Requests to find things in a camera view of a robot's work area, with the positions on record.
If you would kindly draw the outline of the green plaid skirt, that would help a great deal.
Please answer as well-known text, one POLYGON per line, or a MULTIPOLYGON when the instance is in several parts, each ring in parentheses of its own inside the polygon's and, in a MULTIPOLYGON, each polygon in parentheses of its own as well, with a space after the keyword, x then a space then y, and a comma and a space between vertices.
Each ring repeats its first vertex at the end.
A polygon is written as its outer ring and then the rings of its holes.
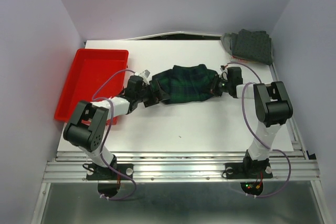
POLYGON ((215 70, 208 69, 204 64, 193 67, 174 65, 172 69, 153 75, 152 80, 157 80, 169 95, 164 104, 181 104, 212 98, 210 87, 216 75, 215 70))

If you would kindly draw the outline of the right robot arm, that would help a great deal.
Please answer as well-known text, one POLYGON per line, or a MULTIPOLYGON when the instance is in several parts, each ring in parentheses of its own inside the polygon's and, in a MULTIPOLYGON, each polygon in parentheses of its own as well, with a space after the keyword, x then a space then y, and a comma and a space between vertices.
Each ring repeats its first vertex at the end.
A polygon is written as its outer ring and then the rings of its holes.
POLYGON ((244 83, 240 67, 221 66, 222 73, 215 75, 210 92, 216 97, 223 93, 235 99, 241 99, 243 119, 254 139, 247 149, 241 170, 244 175, 253 177, 260 170, 267 168, 269 154, 274 149, 273 142, 281 127, 293 115, 293 107, 283 82, 263 83, 258 77, 257 82, 244 83), (245 101, 251 99, 255 105, 258 120, 256 130, 248 123, 245 101))

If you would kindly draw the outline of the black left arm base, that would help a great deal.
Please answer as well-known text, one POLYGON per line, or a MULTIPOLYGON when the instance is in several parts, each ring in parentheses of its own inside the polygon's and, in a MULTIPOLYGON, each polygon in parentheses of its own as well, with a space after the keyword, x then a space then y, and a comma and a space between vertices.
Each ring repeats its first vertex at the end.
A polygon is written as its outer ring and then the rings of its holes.
MULTIPOLYGON (((86 180, 125 180, 124 177, 118 175, 107 167, 101 167, 94 163, 84 163, 82 167, 86 170, 86 180)), ((118 172, 133 177, 133 164, 118 164, 115 168, 118 172)))

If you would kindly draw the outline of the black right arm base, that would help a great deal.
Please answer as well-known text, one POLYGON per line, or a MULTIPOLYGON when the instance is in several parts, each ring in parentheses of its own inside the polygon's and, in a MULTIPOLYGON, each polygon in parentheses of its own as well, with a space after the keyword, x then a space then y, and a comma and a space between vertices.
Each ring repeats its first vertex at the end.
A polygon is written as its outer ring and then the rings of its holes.
POLYGON ((226 179, 252 180, 257 178, 271 179, 273 173, 269 162, 247 165, 244 163, 225 163, 221 176, 226 179))

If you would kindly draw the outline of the grey dotted skirt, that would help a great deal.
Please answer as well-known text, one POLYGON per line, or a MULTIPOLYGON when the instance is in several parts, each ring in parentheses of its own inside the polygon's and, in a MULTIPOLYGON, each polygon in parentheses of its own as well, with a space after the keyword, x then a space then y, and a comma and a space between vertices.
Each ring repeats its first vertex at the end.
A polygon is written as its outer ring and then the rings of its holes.
POLYGON ((271 65, 272 40, 266 31, 241 29, 233 36, 232 54, 238 59, 271 65))

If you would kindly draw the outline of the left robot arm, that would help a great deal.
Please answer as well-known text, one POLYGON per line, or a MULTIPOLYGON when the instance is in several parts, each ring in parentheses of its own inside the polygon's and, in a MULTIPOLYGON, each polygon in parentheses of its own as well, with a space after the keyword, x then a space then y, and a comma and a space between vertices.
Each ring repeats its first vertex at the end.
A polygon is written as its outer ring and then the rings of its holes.
POLYGON ((133 75, 123 91, 113 98, 78 102, 65 126, 63 138, 99 166, 98 171, 104 178, 113 178, 117 172, 117 159, 104 146, 108 136, 106 123, 112 122, 114 117, 132 113, 140 103, 149 107, 169 98, 158 80, 148 82, 142 76, 133 75))

